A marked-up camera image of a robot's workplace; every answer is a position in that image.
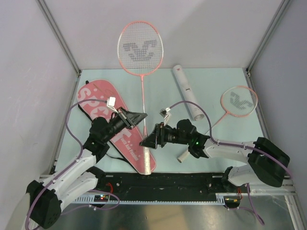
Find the pink badminton racket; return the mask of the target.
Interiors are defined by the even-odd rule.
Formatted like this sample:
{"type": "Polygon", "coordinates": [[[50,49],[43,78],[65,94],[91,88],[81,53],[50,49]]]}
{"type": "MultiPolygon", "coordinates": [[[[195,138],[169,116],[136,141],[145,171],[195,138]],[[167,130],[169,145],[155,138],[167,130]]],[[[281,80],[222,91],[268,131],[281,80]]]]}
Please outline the pink badminton racket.
{"type": "Polygon", "coordinates": [[[212,128],[205,133],[206,135],[227,115],[233,117],[250,115],[258,105],[258,96],[251,88],[239,85],[226,90],[221,96],[220,104],[225,114],[212,125],[212,128]]]}
{"type": "Polygon", "coordinates": [[[142,110],[145,112],[144,77],[154,73],[164,57],[163,41],[157,29],[146,21],[133,21],[122,30],[117,44],[121,67],[139,76],[142,87],[142,110]]]}

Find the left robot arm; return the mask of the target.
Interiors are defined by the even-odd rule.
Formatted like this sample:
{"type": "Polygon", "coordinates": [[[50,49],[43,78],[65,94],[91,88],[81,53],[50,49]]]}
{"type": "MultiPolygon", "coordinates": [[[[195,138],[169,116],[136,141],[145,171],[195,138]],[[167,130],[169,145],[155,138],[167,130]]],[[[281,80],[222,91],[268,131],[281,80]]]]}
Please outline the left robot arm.
{"type": "Polygon", "coordinates": [[[89,137],[80,145],[80,153],[75,159],[46,180],[33,180],[28,185],[26,192],[30,195],[30,207],[25,229],[29,229],[30,221],[48,229],[79,196],[91,190],[102,191],[106,179],[102,176],[104,172],[95,165],[109,150],[108,142],[122,130],[134,129],[146,117],[146,113],[130,112],[120,107],[110,120],[95,118],[89,137]]]}

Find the translucent shuttlecock tube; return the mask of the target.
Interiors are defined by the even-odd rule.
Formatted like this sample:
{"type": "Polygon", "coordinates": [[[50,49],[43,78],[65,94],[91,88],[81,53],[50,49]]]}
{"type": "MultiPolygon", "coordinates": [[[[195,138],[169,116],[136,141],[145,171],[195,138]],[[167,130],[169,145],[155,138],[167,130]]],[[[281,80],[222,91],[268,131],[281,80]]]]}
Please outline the translucent shuttlecock tube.
{"type": "Polygon", "coordinates": [[[194,104],[198,104],[198,102],[193,93],[192,87],[190,86],[188,78],[186,77],[183,71],[182,66],[175,65],[172,70],[173,70],[173,74],[175,76],[177,84],[179,85],[179,88],[181,90],[181,94],[183,95],[184,100],[192,102],[192,103],[187,103],[187,107],[188,107],[188,110],[190,112],[192,119],[194,121],[202,120],[204,118],[204,113],[200,110],[199,107],[194,105],[194,104]]]}

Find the pink racket cover bag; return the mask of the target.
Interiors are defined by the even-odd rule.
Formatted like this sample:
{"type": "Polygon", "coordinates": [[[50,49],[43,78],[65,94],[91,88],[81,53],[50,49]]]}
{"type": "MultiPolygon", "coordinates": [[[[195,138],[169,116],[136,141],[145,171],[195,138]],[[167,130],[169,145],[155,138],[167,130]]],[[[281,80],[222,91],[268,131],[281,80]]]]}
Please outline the pink racket cover bag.
{"type": "MultiPolygon", "coordinates": [[[[113,110],[107,107],[105,101],[110,97],[114,97],[115,108],[123,107],[127,110],[123,99],[119,95],[116,88],[107,80],[94,80],[87,82],[77,92],[77,101],[88,100],[79,104],[80,109],[94,120],[97,117],[103,117],[107,121],[111,119],[113,110]]],[[[152,154],[150,157],[150,166],[144,158],[144,147],[139,143],[142,140],[142,134],[137,127],[133,129],[123,129],[119,134],[115,135],[110,143],[123,156],[128,163],[139,174],[148,175],[156,168],[156,162],[152,154]]]]}

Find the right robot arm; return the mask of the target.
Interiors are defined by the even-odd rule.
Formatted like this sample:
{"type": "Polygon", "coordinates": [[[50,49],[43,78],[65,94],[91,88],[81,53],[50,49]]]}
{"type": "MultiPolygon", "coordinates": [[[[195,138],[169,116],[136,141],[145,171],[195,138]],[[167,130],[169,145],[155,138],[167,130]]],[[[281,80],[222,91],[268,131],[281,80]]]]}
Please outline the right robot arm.
{"type": "Polygon", "coordinates": [[[214,141],[210,136],[199,133],[188,119],[178,121],[175,128],[163,122],[156,124],[140,146],[156,149],[166,143],[187,145],[188,152],[197,159],[225,158],[244,163],[243,166],[226,169],[221,182],[227,192],[248,183],[281,187],[290,162],[289,156],[267,138],[259,137],[252,142],[214,141]]]}

